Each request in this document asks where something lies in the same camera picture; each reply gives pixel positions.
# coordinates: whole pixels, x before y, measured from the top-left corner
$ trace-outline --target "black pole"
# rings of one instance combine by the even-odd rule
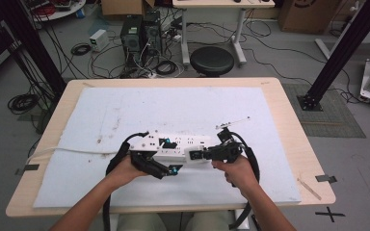
[[[370,32],[370,0],[359,10],[357,17],[342,37],[313,86],[305,96],[298,96],[303,110],[314,110],[344,65]]]
[[[66,82],[33,28],[20,0],[0,0],[0,12],[14,36],[20,40],[59,101]]]

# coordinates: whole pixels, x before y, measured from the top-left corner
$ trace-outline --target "forearm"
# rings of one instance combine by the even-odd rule
[[[102,205],[113,192],[105,180],[77,202],[50,230],[88,230]]]
[[[260,185],[247,186],[243,194],[248,199],[262,230],[296,230]]]

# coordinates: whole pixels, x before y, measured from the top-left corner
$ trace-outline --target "wooden table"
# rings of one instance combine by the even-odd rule
[[[152,87],[253,87],[262,88],[268,107],[274,118],[280,141],[284,147],[287,160],[292,169],[302,202],[299,205],[332,204],[335,195],[328,182],[318,182],[317,175],[324,175],[320,163],[304,130],[291,107],[288,98],[276,78],[183,78],[183,79],[142,79],[142,80],[74,80],[68,83],[56,111],[36,149],[41,152],[57,146],[68,118],[74,110],[80,92],[83,88],[152,88]],[[40,165],[38,170],[24,172],[19,185],[8,205],[6,213],[9,217],[34,217],[62,215],[67,208],[62,209],[35,209],[34,201],[38,195],[43,175],[53,151],[31,160],[30,165]],[[159,208],[153,212],[181,211],[181,208]],[[124,212],[133,212],[127,208]]]
[[[241,0],[239,3],[236,3],[233,0],[173,0],[172,3],[176,8],[182,9],[181,49],[182,63],[185,65],[190,63],[186,33],[190,13],[201,15],[203,21],[199,20],[199,22],[212,22],[212,18],[215,16],[218,16],[221,21],[224,22],[233,18],[232,12],[235,12],[235,10],[238,12],[237,16],[234,17],[235,21],[238,22],[237,30],[232,37],[231,43],[236,52],[237,64],[241,65],[247,62],[239,43],[243,22],[245,21],[246,9],[263,9],[275,6],[275,3],[272,0],[269,2],[261,0]]]

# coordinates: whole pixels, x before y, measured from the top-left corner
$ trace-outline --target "white paper sheet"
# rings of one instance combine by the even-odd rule
[[[158,130],[165,134],[211,136],[217,125],[229,127],[253,149],[260,184],[278,204],[301,197],[285,158],[278,132],[259,88],[92,88],[80,95],[59,147],[84,152],[117,152],[129,135]],[[70,207],[103,176],[114,155],[56,150],[35,207]],[[184,166],[162,180],[140,177],[112,194],[112,206],[238,204],[246,199],[230,187],[210,163]]]

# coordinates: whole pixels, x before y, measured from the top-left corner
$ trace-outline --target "black stool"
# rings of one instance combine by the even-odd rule
[[[216,46],[205,46],[191,55],[191,66],[206,77],[219,77],[228,73],[234,65],[233,56]]]

